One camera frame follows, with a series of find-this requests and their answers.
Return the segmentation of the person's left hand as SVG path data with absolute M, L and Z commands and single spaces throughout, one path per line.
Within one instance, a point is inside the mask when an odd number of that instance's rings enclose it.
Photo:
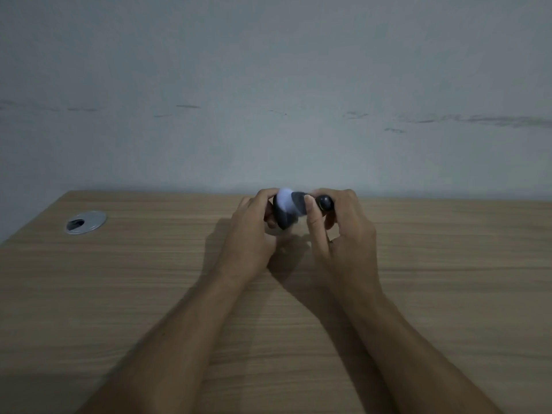
M 270 200 L 277 188 L 260 190 L 244 197 L 233 212 L 216 271 L 231 287 L 245 287 L 266 270 L 277 249 L 278 240 L 266 233 L 266 219 L 272 216 Z

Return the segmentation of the person's right hand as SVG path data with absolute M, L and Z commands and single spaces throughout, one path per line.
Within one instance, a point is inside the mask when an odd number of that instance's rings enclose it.
M 344 308 L 373 311 L 385 298 L 377 270 L 376 229 L 353 190 L 316 190 L 305 195 L 306 206 L 317 206 L 315 197 L 322 194 L 333 199 L 335 209 L 323 214 L 329 256 L 313 252 L 315 264 Z

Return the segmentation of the person's right forearm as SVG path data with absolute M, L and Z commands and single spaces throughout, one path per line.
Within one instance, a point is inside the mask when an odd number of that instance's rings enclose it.
M 504 414 L 383 293 L 340 303 L 402 414 Z

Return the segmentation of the black and white round object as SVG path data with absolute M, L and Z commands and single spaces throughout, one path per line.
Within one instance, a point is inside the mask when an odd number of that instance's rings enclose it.
M 273 197 L 273 215 L 277 226 L 285 231 L 307 215 L 306 193 L 283 187 Z

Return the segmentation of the person's left forearm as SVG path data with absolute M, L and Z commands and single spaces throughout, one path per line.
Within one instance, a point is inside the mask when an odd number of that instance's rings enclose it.
M 218 267 L 204 275 L 76 414 L 190 413 L 227 318 L 263 271 Z

